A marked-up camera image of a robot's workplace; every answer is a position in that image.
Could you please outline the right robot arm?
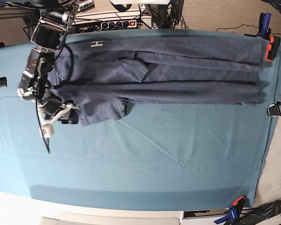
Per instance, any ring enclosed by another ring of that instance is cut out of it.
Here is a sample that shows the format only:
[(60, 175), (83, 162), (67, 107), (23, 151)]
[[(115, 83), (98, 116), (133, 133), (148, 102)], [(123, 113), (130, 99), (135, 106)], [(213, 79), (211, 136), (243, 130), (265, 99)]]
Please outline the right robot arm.
[[(65, 40), (78, 12), (79, 4), (75, 0), (32, 0), (19, 6), (39, 11), (40, 18), (30, 41), (32, 48), (26, 69), (19, 83), (17, 94), (23, 100), (33, 101), (39, 122), (60, 121), (62, 124), (77, 124), (78, 106), (72, 100), (64, 102), (53, 93), (71, 78), (74, 69), (74, 54)], [(63, 49), (70, 54), (70, 70), (66, 80), (51, 85), (48, 74), (53, 70)]]

